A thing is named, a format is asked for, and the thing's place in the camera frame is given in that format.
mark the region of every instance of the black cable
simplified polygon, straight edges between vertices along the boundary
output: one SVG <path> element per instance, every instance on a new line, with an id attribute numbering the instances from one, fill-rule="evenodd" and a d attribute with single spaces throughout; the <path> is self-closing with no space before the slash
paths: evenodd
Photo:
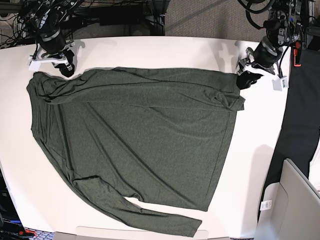
<path id="1" fill-rule="evenodd" d="M 4 45 L 8 45 L 10 43 L 8 43 L 8 41 L 12 40 L 12 38 L 8 37 L 7 40 L 5 40 L 3 43 L 0 44 L 0 48 Z"/>
<path id="2" fill-rule="evenodd" d="M 8 35 L 5 35 L 5 34 L 2 34 L 2 30 L 1 30 L 1 28 L 0 28 L 0 31 L 1 31 L 0 36 L 2 36 L 2 37 L 6 37 L 6 38 L 8 38 L 8 39 L 12 39 L 12 40 L 14 40 L 11 36 L 8 36 Z"/>
<path id="3" fill-rule="evenodd" d="M 286 49 L 284 50 L 284 52 L 283 52 L 283 54 L 282 54 L 282 57 L 281 57 L 281 60 L 280 60 L 280 63 L 279 63 L 279 66 L 278 66 L 278 73 L 279 73 L 279 75 L 280 75 L 280 78 L 283 78 L 283 77 L 284 77 L 284 75 L 283 75 L 283 73 L 282 73 L 282 69 L 281 69 L 281 64 L 282 64 L 282 60 L 284 59 L 284 56 L 286 55 L 286 52 L 287 52 L 287 50 L 288 50 L 289 48 L 290 48 L 290 47 L 287 46 Z"/>
<path id="4" fill-rule="evenodd" d="M 95 0 L 91 0 L 90 5 L 88 6 L 88 8 L 91 7 L 91 5 L 95 2 Z"/>
<path id="5" fill-rule="evenodd" d="M 157 25 L 163 27 L 163 25 L 162 25 L 161 23 L 159 23 L 159 22 L 151 21 L 151 20 L 149 20 L 149 19 L 145 19 L 145 20 L 147 20 L 147 21 L 150 22 L 150 23 L 157 24 Z"/>
<path id="6" fill-rule="evenodd" d="M 242 0 L 237 0 L 237 1 L 241 4 L 242 7 L 245 8 L 245 10 L 247 10 L 251 14 L 261 14 L 261 13 L 267 11 L 269 8 L 271 8 L 271 6 L 275 3 L 276 0 L 270 0 L 270 2 L 268 2 L 268 4 L 265 5 L 265 7 L 260 10 L 252 10 L 250 8 L 247 8 L 247 6 L 245 5 L 245 3 Z"/>
<path id="7" fill-rule="evenodd" d="M 18 23 L 21 23 L 21 22 L 20 22 L 21 19 L 20 19 L 20 16 L 19 16 L 19 15 L 15 15 L 14 17 L 15 17 L 15 18 L 14 18 L 13 22 L 15 22 L 15 21 L 17 20 Z M 12 31 L 13 31 L 13 32 L 12 32 L 12 36 L 6 36 L 6 37 L 8 37 L 8 39 L 7 39 L 5 42 L 3 42 L 3 43 L 0 44 L 0 48 L 3 47 L 3 46 L 5 46 L 5 45 L 7 45 L 7 48 L 17 46 L 17 45 L 19 44 L 19 41 L 20 41 L 20 40 L 25 39 L 25 37 L 22 37 L 22 34 L 23 34 L 24 32 L 26 32 L 25 29 L 26 29 L 26 27 L 24 27 L 23 29 L 20 29 L 20 30 L 15 31 L 15 28 L 12 27 Z"/>
<path id="8" fill-rule="evenodd" d="M 83 1 L 84 3 L 92 3 L 92 1 Z M 122 4 L 134 4 L 134 3 L 145 3 L 144 0 L 123 0 L 120 2 L 106 2 L 106 1 L 95 1 L 96 4 L 111 4 L 110 7 L 115 5 L 122 5 Z"/>
<path id="9" fill-rule="evenodd" d="M 159 22 L 159 20 L 158 20 L 158 14 L 157 14 L 157 9 L 156 9 L 155 0 L 152 0 L 152 3 L 153 3 L 153 6 L 154 6 L 154 11 L 155 11 L 155 14 L 154 14 L 153 11 L 152 11 L 152 7 L 151 7 L 151 5 L 149 4 L 150 10 L 151 10 L 151 13 L 152 13 L 152 16 L 153 16 L 153 18 L 155 19 L 155 21 L 156 21 L 158 24 L 160 24 L 160 22 Z"/>
<path id="10" fill-rule="evenodd" d="M 85 27 L 88 27 L 88 26 L 90 26 L 90 25 L 92 25 L 92 24 L 96 24 L 96 23 L 98 23 L 98 22 L 99 22 L 99 21 L 93 21 L 93 22 L 88 23 L 87 25 L 83 25 L 83 26 L 81 26 L 81 27 L 77 27 L 77 28 L 73 29 L 72 31 L 68 32 L 68 34 L 66 34 L 64 37 L 65 37 L 65 38 L 68 38 L 68 37 L 72 36 L 75 31 L 77 31 L 77 30 L 79 30 L 79 29 L 82 29 L 82 28 L 85 28 Z"/>
<path id="11" fill-rule="evenodd" d="M 319 20 L 320 20 L 318 17 L 315 17 L 315 16 L 309 16 L 309 19 L 313 19 L 316 24 L 319 23 Z"/>
<path id="12" fill-rule="evenodd" d="M 157 30 L 158 30 L 158 26 L 161 26 L 161 27 L 162 27 L 162 33 L 163 33 L 163 31 L 164 31 L 164 26 L 159 22 L 157 16 L 156 16 L 156 15 L 154 14 L 154 12 L 152 11 L 152 7 L 151 7 L 151 5 L 149 4 L 148 1 L 146 2 L 146 4 L 149 6 L 150 11 L 151 11 L 151 14 L 152 14 L 152 16 L 153 16 L 153 18 L 155 19 L 156 22 L 150 21 L 149 19 L 146 19 L 146 20 L 147 20 L 147 21 L 150 21 L 151 23 L 156 24 L 156 29 L 157 29 Z"/>
<path id="13" fill-rule="evenodd" d="M 5 22 L 5 21 L 8 21 L 8 20 L 10 20 L 10 19 L 13 19 L 14 17 L 16 17 L 17 15 L 13 15 L 12 17 L 10 17 L 10 18 L 8 18 L 8 19 L 0 19 L 0 21 L 2 21 L 2 22 Z"/>
<path id="14" fill-rule="evenodd" d="M 32 56 L 33 60 L 36 59 L 37 53 L 38 53 L 38 43 L 37 43 L 37 41 L 35 41 L 35 51 L 34 51 L 34 54 Z"/>
<path id="15" fill-rule="evenodd" d="M 163 0 L 163 2 L 162 2 L 162 11 L 161 11 L 161 14 L 162 14 L 162 15 L 165 14 L 166 4 L 167 4 L 167 0 Z"/>
<path id="16" fill-rule="evenodd" d="M 251 7 L 251 5 L 252 5 L 252 2 L 253 2 L 253 0 L 249 0 L 249 1 L 248 1 L 248 4 L 246 5 L 246 7 L 250 9 L 250 7 Z M 256 24 L 256 23 L 252 20 L 251 14 L 250 14 L 249 11 L 247 11 L 247 10 L 245 11 L 245 16 L 246 16 L 246 19 L 248 20 L 248 22 L 249 22 L 254 28 L 256 28 L 256 29 L 258 29 L 258 30 L 264 28 L 263 26 L 259 26 L 258 24 Z"/>
<path id="17" fill-rule="evenodd" d="M 72 15 L 74 15 L 74 16 L 76 16 L 76 17 L 79 17 L 79 18 L 82 18 L 82 19 L 84 19 L 84 20 L 90 21 L 90 22 L 94 22 L 94 20 L 89 19 L 89 18 L 85 18 L 83 15 L 78 14 L 78 13 L 75 13 L 75 12 L 73 12 Z"/>

